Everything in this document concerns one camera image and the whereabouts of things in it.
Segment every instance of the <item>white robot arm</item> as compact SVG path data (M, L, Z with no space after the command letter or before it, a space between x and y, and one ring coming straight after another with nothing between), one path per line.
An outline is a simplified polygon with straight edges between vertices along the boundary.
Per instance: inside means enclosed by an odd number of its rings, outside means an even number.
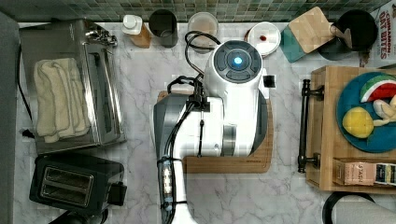
M258 147L266 131L266 104L259 91L264 75L257 50L244 41L228 41L206 65L202 102L171 93L154 106L151 136L163 223L196 223L187 206L184 157L246 157Z

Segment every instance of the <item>tile backsplash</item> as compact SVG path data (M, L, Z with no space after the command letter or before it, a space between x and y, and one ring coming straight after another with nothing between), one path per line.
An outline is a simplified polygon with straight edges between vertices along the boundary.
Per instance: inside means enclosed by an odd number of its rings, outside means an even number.
M149 20L155 10L165 8L177 16L178 21L188 21L196 12L212 13L220 22L232 21L291 21L312 7L320 7L330 21L344 12L359 8L369 12L389 0L61 0L64 9L72 11L69 18L87 18L93 21L121 21L131 14ZM35 2L35 7L48 7ZM29 15L23 15L29 21Z

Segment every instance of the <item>white bottle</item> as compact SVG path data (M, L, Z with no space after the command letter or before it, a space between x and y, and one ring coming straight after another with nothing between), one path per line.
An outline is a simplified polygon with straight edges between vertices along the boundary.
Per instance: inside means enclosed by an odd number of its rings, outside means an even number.
M143 23L142 18L134 15L124 16L122 31L131 38L136 46L143 49L149 48L151 35L145 23Z

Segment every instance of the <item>oven door handle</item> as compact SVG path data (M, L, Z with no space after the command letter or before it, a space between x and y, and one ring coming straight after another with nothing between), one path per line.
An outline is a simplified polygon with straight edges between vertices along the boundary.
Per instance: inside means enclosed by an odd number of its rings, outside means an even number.
M122 125L121 125L121 115L120 115L120 102L119 102L119 95L116 88L116 78L114 76L113 71L113 58L111 57L111 53L108 52L106 49L102 49L103 57L103 65L105 67L105 78L106 84L108 87L108 94L110 98L110 111L112 120L114 120L113 128L114 134L117 135L117 138L120 137L122 134Z

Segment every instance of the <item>black mug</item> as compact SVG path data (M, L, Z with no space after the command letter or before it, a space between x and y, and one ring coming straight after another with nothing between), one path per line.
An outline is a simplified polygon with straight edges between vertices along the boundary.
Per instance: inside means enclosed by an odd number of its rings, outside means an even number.
M376 27L374 18L370 13L360 9L353 9L346 12L333 25L341 32L350 29L352 49L347 47L344 39L339 37L335 37L318 48L318 52L323 58L332 61L344 59L352 51L366 51L374 44L378 36L378 28Z
M156 10L148 20L150 31L159 37L161 45L172 48L177 44L177 19L166 9Z

